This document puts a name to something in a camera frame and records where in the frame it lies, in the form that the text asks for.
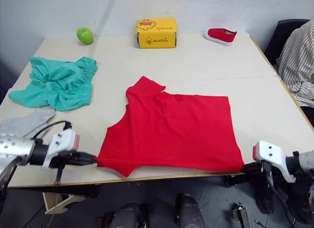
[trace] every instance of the cartoon logo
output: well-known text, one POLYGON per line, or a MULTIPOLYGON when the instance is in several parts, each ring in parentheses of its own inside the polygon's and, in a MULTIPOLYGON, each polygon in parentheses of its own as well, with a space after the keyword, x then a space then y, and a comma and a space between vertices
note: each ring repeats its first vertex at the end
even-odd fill
POLYGON ((147 44, 150 45, 150 44, 152 44, 152 42, 153 42, 153 40, 151 38, 149 38, 149 37, 146 38, 146 43, 147 44))
POLYGON ((137 28, 148 30, 150 28, 153 28, 155 25, 156 23, 154 21, 143 19, 143 20, 138 21, 137 28))

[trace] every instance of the shirt sleeve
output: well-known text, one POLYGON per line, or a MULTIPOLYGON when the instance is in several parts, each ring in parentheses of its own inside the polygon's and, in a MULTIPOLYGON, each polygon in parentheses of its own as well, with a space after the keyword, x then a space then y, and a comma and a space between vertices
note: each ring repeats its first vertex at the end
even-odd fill
POLYGON ((142 97, 149 97, 157 93, 160 93, 165 89, 166 89, 165 86, 159 85, 156 82, 149 80, 148 78, 143 76, 138 80, 138 82, 134 86, 128 88, 127 96, 138 95, 142 97))

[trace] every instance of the striped shirt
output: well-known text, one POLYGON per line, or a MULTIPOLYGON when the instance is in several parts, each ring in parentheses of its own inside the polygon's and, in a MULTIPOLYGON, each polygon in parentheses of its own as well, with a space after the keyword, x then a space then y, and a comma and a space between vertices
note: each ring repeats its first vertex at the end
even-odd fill
POLYGON ((299 105, 314 108, 314 20, 291 33, 277 65, 279 76, 299 105))

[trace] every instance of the black chair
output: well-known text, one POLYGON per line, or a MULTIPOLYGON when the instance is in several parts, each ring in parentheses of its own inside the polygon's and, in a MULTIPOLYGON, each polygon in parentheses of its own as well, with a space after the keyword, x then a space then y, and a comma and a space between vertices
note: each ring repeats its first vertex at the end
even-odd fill
POLYGON ((308 21, 306 19, 287 19, 278 22, 275 32, 264 52, 271 65, 276 63, 276 58, 279 57, 291 33, 308 21))

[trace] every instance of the white shoe sole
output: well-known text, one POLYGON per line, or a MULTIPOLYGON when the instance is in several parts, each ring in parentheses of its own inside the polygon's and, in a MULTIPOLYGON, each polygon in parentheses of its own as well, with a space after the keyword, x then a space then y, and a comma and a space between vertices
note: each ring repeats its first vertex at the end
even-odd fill
POLYGON ((231 46, 233 44, 233 42, 226 42, 226 41, 223 41, 223 40, 219 40, 219 39, 216 39, 216 38, 212 38, 208 35, 208 29, 205 29, 204 31, 204 37, 207 39, 207 40, 211 40, 213 42, 216 42, 216 43, 219 43, 219 44, 222 44, 222 45, 225 45, 225 46, 231 46))

